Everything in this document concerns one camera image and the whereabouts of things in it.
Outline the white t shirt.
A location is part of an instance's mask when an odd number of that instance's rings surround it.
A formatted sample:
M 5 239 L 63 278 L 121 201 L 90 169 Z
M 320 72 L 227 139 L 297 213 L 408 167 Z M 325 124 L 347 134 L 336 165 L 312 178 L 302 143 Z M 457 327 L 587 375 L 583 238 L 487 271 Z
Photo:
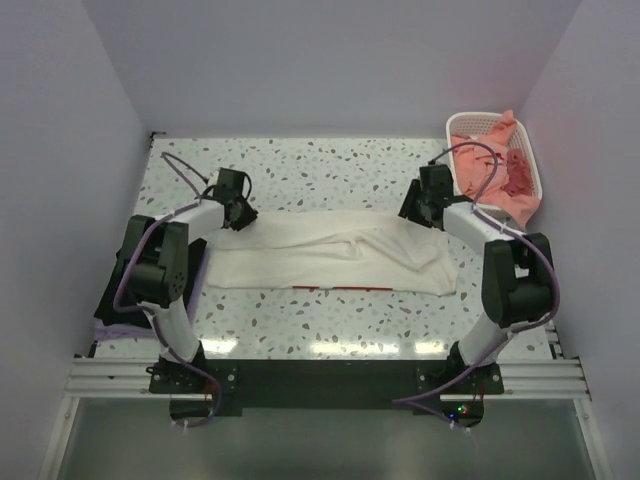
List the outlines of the white t shirt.
M 206 281 L 224 289 L 395 290 L 446 296 L 447 235 L 390 213 L 267 212 L 214 237 Z

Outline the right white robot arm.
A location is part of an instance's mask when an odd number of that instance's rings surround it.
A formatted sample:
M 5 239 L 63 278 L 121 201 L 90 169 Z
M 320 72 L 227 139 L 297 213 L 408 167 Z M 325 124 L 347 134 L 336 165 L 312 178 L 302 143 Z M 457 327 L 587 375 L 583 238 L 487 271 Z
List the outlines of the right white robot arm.
M 454 371 L 495 362 L 513 337 L 556 312 L 559 285 L 548 238 L 510 228 L 456 195 L 447 166 L 419 169 L 399 216 L 446 232 L 482 256 L 483 312 L 450 349 L 447 363 Z

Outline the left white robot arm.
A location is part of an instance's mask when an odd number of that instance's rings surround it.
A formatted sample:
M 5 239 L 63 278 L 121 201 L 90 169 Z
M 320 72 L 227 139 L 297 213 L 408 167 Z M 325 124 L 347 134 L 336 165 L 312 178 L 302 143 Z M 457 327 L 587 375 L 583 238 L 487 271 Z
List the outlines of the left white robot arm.
M 183 300 L 189 246 L 219 230 L 252 224 L 258 213 L 249 204 L 251 191 L 247 173 L 222 168 L 191 203 L 156 217 L 135 215 L 127 224 L 113 308 L 142 313 L 169 362 L 192 364 L 201 350 Z

